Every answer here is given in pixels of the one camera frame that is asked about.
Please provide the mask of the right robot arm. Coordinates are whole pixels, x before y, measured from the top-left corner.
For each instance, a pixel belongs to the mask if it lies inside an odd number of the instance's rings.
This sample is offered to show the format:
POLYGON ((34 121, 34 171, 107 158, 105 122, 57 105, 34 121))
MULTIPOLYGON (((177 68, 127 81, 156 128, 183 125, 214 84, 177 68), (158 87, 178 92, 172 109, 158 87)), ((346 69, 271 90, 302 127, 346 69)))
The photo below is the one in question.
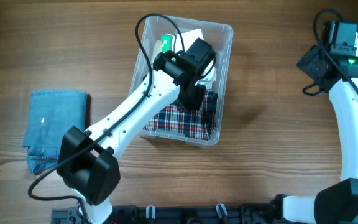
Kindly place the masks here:
POLYGON ((281 220, 293 223, 358 223, 358 55, 326 55, 314 45, 296 66, 327 93, 337 119, 340 181, 315 196, 283 196, 281 220))

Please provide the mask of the white printed t-shirt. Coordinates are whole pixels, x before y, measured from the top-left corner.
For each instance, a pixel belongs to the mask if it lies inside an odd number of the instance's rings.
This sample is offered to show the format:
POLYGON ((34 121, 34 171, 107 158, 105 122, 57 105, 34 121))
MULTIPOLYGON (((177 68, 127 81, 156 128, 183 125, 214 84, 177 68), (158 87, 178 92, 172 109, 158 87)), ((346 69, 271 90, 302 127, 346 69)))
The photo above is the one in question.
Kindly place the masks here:
MULTIPOLYGON (((182 33, 185 50, 188 50, 193 42, 197 39, 204 39, 201 29, 195 29, 182 33)), ((152 61, 156 58, 160 52, 166 52, 172 50, 178 52, 183 50, 181 45, 180 36, 178 34, 163 33, 160 36, 160 40, 156 41, 152 54, 152 61)), ((214 60, 206 67, 206 70, 202 74, 202 79, 198 80, 197 84, 204 85, 208 91, 212 90, 213 83, 216 81, 216 69, 214 66, 214 60)))

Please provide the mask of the blue denim jeans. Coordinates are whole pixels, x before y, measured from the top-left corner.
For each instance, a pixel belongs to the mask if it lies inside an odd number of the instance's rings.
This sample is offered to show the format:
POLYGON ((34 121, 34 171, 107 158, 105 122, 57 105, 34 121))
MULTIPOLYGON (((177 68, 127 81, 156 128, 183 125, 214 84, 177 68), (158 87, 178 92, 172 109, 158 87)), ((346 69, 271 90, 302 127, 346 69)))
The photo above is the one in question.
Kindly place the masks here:
POLYGON ((22 146, 27 149, 31 174, 58 163, 63 135, 73 126, 85 129, 88 95, 80 90, 33 90, 27 130, 22 146))

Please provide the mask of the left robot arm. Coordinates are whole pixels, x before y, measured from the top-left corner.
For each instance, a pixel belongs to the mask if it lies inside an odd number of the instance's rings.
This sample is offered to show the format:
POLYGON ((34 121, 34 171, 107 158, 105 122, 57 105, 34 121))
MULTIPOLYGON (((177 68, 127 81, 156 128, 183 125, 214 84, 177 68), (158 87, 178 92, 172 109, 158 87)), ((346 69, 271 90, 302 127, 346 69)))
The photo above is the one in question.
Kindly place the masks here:
POLYGON ((85 131, 72 127, 64 134, 57 173, 74 190, 86 222, 104 223, 112 214, 118 161, 144 126, 175 101, 185 108, 201 105, 204 86, 197 81, 214 61, 214 52, 160 52, 148 63, 145 84, 113 112, 85 131))

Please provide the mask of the red plaid shirt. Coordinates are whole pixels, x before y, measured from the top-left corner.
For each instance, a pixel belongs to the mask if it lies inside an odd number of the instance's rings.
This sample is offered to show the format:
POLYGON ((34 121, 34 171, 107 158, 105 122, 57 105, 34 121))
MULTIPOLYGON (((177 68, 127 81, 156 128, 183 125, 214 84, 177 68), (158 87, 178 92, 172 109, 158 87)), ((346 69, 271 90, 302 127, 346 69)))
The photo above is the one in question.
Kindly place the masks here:
POLYGON ((207 141, 215 132, 217 101, 217 93, 205 91, 201 106, 197 110, 185 110, 176 105, 168 105, 159 111, 143 130, 171 131, 188 138, 207 141))

